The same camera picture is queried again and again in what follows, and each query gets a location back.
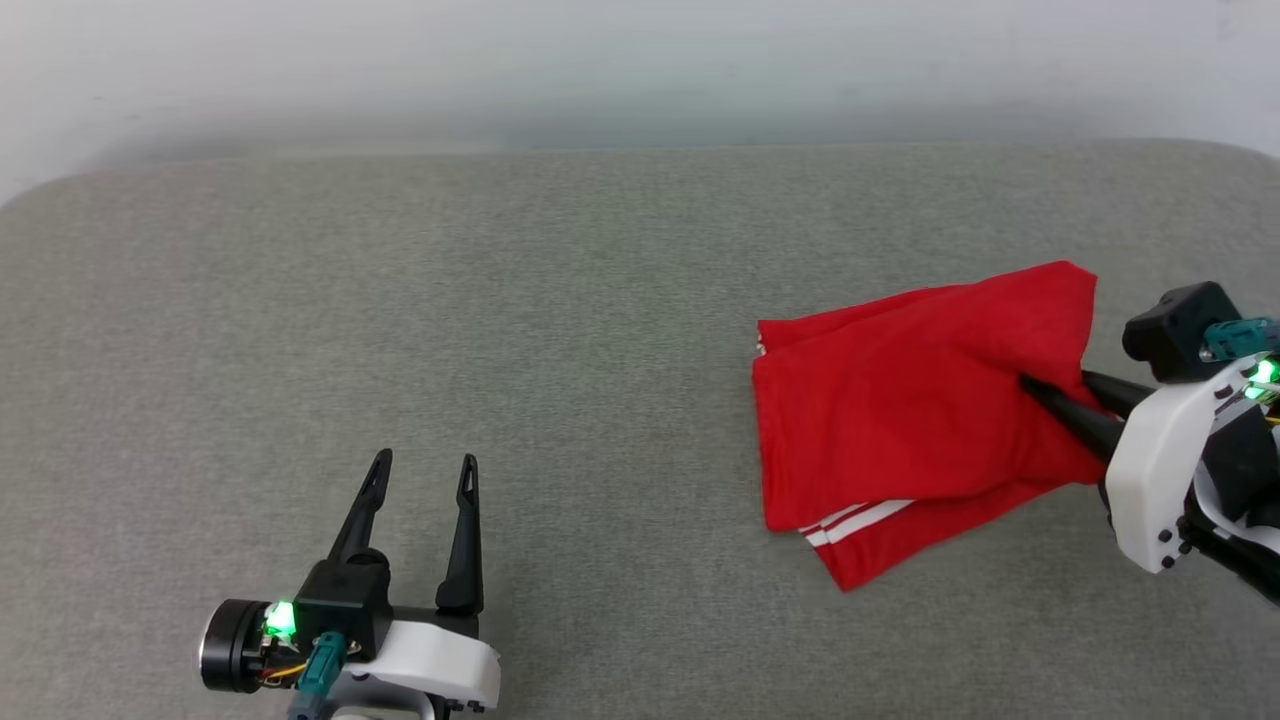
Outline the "red and white garment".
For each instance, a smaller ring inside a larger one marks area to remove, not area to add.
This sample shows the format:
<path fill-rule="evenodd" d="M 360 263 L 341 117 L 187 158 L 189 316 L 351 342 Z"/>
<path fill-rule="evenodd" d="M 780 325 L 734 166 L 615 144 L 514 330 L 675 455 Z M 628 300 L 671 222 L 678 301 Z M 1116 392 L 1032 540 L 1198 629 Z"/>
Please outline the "red and white garment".
<path fill-rule="evenodd" d="M 1094 410 L 1096 275 L 1066 261 L 758 325 L 762 502 L 841 591 L 1105 465 L 1024 388 Z"/>

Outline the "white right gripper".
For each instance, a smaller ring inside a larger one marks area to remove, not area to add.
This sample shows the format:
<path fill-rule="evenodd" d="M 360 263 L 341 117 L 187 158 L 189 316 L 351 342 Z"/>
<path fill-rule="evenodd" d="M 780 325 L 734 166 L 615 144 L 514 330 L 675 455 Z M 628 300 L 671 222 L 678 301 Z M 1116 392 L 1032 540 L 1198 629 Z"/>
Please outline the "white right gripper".
<path fill-rule="evenodd" d="M 1165 384 L 1153 393 L 1148 386 L 1083 372 L 1100 409 L 1030 375 L 1019 384 L 1094 457 L 1110 462 L 1105 488 L 1117 547 L 1138 568 L 1158 574 L 1166 559 L 1181 556 L 1178 519 L 1219 410 L 1245 406 L 1244 372 L 1254 365 L 1235 360 L 1208 380 Z"/>

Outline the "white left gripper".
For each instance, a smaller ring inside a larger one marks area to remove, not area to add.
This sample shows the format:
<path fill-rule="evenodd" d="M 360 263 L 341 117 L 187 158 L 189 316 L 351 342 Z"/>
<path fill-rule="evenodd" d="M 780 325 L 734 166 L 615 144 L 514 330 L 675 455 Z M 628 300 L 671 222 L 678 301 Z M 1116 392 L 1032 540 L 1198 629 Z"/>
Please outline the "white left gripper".
<path fill-rule="evenodd" d="M 371 552 L 374 521 L 383 507 L 394 460 L 380 450 L 364 478 L 328 559 L 347 561 Z M 471 618 L 484 610 L 479 468 L 463 456 L 456 492 L 457 519 L 436 611 L 397 609 L 380 653 L 355 660 L 355 644 L 338 650 L 328 632 L 306 650 L 294 644 L 292 601 L 228 600 L 198 644 L 200 679 L 210 691 L 292 694 L 285 720 L 451 720 L 484 714 L 500 698 L 500 656 L 480 641 Z"/>

